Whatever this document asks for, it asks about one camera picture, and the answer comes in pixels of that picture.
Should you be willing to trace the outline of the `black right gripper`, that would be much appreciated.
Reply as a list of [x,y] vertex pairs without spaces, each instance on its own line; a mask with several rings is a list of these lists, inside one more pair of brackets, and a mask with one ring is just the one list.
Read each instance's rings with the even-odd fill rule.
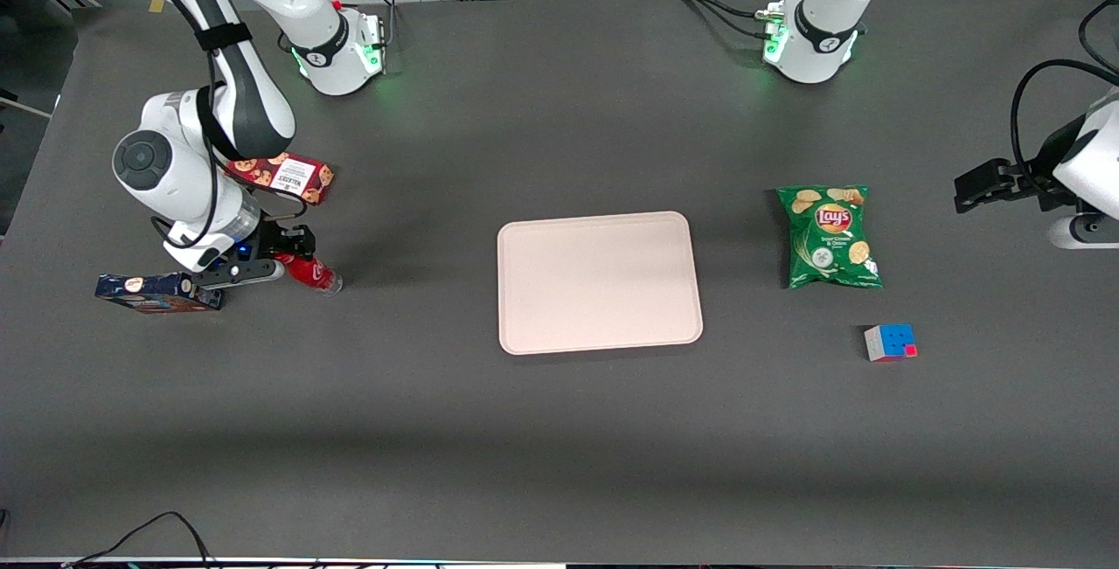
[[316,256],[316,234],[308,226],[280,226],[276,221],[263,221],[246,239],[234,246],[234,265],[247,271],[257,262],[265,261],[275,269],[285,271],[281,262],[285,255],[313,259]]

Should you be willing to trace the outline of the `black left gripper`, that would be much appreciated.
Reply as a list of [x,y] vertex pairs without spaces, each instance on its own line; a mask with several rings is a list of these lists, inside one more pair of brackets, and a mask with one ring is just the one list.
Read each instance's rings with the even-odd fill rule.
[[993,158],[956,178],[956,214],[968,213],[979,205],[1003,198],[1035,199],[1043,212],[1074,207],[1074,194],[1055,180],[1051,170],[1035,172],[1032,160],[1010,164],[1004,158]]

